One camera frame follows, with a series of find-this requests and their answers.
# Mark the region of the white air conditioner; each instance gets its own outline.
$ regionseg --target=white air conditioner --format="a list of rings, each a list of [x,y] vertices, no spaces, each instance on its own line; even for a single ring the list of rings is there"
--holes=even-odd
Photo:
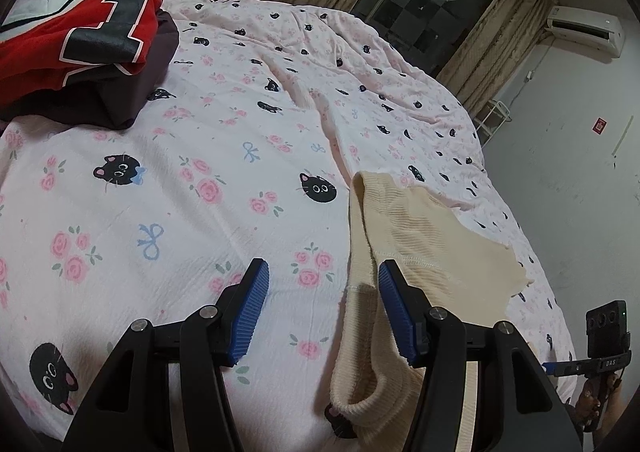
[[[620,20],[600,12],[553,7],[546,26],[546,30],[558,39],[585,44],[612,57],[619,57],[625,44],[625,31]]]

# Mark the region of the red sticker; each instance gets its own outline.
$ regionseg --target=red sticker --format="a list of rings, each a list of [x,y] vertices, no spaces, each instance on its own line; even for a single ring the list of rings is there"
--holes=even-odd
[[[607,122],[604,121],[603,119],[599,118],[598,121],[596,122],[596,124],[593,126],[593,130],[601,135],[602,132],[604,131],[604,126],[607,125]]]

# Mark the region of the red garment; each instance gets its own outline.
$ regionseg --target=red garment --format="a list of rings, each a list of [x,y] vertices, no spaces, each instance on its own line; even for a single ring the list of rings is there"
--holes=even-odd
[[[38,89],[139,73],[162,1],[68,0],[0,26],[0,106]]]

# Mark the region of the silver screw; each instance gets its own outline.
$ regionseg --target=silver screw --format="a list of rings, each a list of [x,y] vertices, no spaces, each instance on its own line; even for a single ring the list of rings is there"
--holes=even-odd
[[[138,320],[134,320],[131,323],[131,329],[133,331],[142,331],[146,327],[146,320],[143,318],[139,318]]]
[[[505,335],[510,335],[515,331],[511,322],[498,322],[498,330]]]
[[[200,310],[202,318],[213,318],[218,314],[218,308],[215,306],[205,306]]]
[[[431,315],[435,320],[445,320],[449,312],[443,307],[432,307],[429,310],[429,315]]]

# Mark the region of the bed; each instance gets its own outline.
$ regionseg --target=bed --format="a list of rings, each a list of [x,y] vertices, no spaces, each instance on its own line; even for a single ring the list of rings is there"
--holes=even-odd
[[[508,318],[541,362],[572,359],[542,267],[447,89],[344,12],[163,9],[180,45],[133,127],[1,126],[0,380],[28,425],[62,440],[132,320],[183,320],[263,257],[270,291],[248,354],[225,370],[245,449],[358,450],[325,411],[361,170],[424,185],[464,226],[511,245],[530,285]],[[574,387],[558,382],[563,402]]]

